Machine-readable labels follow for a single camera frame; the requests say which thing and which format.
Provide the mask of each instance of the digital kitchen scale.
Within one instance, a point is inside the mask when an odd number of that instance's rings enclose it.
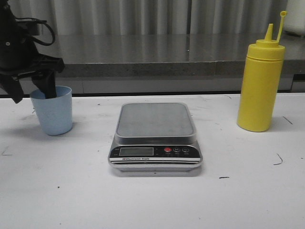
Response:
[[[188,171],[200,166],[203,159],[187,106],[123,105],[108,160],[121,171]]]

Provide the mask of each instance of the table surface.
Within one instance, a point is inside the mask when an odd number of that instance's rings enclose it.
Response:
[[[203,166],[111,168],[121,105],[130,102],[187,104]],[[73,129],[48,136],[29,99],[0,99],[0,228],[304,228],[305,94],[278,94],[263,133],[236,125],[238,104],[237,94],[74,97]]]

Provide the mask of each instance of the light blue plastic cup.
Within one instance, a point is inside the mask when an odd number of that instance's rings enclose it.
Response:
[[[72,129],[72,90],[56,86],[56,94],[52,99],[46,99],[40,90],[30,94],[41,128],[48,135],[61,135]]]

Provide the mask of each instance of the black robotic arm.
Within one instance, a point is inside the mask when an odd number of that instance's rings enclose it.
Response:
[[[25,18],[30,20],[24,21],[16,18],[7,1],[0,0],[0,87],[15,103],[18,103],[24,96],[19,79],[31,77],[46,98],[54,98],[56,97],[55,73],[63,71],[63,60],[40,54],[34,43],[53,44],[54,32],[45,21],[33,18]],[[45,43],[32,37],[27,26],[24,27],[27,24],[46,25],[51,31],[52,42]]]

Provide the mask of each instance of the yellow squeeze bottle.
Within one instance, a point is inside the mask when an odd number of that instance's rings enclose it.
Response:
[[[284,62],[285,47],[279,41],[286,14],[280,13],[276,40],[272,40],[273,24],[269,24],[265,39],[249,45],[237,118],[237,124],[245,130],[261,132],[270,127]]]

